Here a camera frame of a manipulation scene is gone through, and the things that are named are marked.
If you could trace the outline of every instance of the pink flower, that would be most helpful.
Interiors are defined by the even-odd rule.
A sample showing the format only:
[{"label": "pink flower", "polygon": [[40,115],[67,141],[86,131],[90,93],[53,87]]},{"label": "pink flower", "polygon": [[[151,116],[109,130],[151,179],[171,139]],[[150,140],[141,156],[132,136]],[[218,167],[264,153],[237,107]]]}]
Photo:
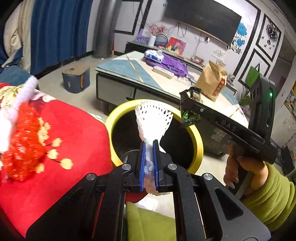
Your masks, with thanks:
[{"label": "pink flower", "polygon": [[158,25],[156,25],[156,24],[152,24],[152,25],[149,26],[148,30],[149,30],[149,33],[150,33],[151,35],[157,36],[157,35],[159,35],[159,34],[164,33],[164,32],[167,31],[168,29],[167,29],[167,27],[164,26],[164,25],[160,25],[160,26],[158,26]]}]

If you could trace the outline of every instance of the brown paper bag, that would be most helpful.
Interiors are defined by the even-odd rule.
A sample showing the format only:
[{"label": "brown paper bag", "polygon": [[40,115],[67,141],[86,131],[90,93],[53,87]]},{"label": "brown paper bag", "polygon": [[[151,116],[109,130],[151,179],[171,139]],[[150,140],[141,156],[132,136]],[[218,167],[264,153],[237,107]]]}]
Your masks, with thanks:
[{"label": "brown paper bag", "polygon": [[209,61],[201,73],[195,87],[200,88],[202,93],[216,101],[221,90],[226,86],[227,72],[220,65]]}]

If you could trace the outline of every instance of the human hand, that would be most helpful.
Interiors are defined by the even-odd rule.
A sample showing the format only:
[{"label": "human hand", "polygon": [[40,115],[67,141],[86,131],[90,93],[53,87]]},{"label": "human hand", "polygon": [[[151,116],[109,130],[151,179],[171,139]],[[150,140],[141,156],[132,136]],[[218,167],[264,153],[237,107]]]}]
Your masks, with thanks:
[{"label": "human hand", "polygon": [[234,157],[234,148],[231,146],[229,148],[229,157],[227,159],[225,175],[223,178],[225,184],[231,188],[234,188],[233,183],[239,182],[238,164],[240,164],[246,171],[250,171],[254,174],[250,186],[244,193],[246,196],[251,195],[265,184],[268,178],[268,168],[264,162],[254,158],[240,156],[236,160]]}]

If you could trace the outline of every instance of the white vase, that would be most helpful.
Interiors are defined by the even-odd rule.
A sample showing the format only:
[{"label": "white vase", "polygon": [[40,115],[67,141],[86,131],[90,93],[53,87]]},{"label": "white vase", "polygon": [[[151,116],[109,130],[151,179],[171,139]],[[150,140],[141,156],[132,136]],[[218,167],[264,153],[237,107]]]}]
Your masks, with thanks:
[{"label": "white vase", "polygon": [[153,47],[154,44],[155,44],[155,40],[156,40],[156,36],[151,35],[151,36],[150,36],[150,39],[149,39],[149,42],[148,42],[148,46],[149,46],[149,47]]}]

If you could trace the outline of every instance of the storage box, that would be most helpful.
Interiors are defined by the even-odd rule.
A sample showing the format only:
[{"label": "storage box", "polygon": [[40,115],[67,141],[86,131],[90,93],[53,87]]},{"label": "storage box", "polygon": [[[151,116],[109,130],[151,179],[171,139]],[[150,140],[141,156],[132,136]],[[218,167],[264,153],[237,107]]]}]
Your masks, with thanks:
[{"label": "storage box", "polygon": [[75,64],[70,69],[62,72],[64,88],[74,94],[77,94],[90,85],[89,66]]}]

